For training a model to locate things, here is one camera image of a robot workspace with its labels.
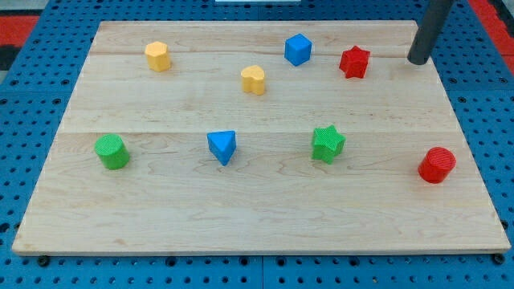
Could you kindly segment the grey cylindrical robot arm rod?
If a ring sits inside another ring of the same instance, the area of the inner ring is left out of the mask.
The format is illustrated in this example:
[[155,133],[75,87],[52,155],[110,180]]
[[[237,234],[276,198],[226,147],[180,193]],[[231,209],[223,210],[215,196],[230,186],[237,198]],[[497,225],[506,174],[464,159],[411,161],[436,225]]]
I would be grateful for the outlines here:
[[407,59],[414,65],[424,65],[450,13],[455,0],[430,0],[411,44]]

